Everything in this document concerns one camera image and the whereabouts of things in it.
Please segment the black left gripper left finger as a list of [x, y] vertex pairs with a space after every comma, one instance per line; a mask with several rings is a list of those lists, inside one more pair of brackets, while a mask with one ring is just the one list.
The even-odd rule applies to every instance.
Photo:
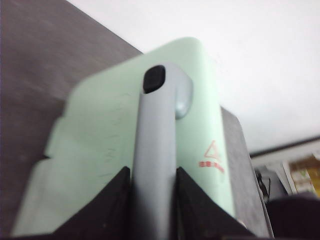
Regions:
[[127, 240], [130, 169], [124, 166], [82, 209], [52, 233], [8, 240]]

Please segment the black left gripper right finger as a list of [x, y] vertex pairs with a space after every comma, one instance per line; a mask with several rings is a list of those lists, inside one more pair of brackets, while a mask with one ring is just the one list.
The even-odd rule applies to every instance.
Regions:
[[218, 206], [182, 168], [176, 170], [184, 240], [251, 240], [253, 233]]

